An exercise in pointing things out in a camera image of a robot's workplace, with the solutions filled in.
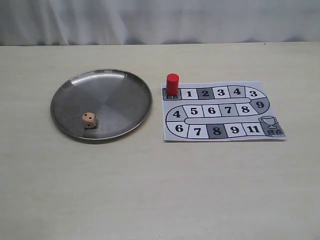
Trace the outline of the paper game board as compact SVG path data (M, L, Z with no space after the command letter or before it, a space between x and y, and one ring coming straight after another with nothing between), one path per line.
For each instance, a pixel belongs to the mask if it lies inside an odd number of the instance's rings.
M285 140L259 81L181 83L162 88L164 139L178 142Z

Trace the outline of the white curtain backdrop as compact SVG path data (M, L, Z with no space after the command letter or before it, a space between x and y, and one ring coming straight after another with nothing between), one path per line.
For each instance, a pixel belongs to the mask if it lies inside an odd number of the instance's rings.
M3 46L306 42L317 0L3 0Z

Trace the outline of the wooden die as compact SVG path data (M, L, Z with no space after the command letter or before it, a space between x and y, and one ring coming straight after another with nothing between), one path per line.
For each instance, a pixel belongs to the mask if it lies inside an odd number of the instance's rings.
M97 118L93 112L85 112L82 115L82 125L85 129L93 129L97 125Z

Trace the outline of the round steel plate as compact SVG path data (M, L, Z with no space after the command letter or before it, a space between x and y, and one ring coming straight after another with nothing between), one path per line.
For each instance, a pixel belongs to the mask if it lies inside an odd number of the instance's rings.
M152 92L139 76L119 69L94 69L71 77L55 92L50 113L56 127L78 142L100 144L139 127L152 109ZM84 128L91 112L96 127Z

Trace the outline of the red cylinder game piece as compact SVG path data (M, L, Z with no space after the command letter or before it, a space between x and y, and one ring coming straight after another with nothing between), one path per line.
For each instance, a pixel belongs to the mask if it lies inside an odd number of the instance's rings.
M166 77L166 93L170 96L178 95L180 76L170 73Z

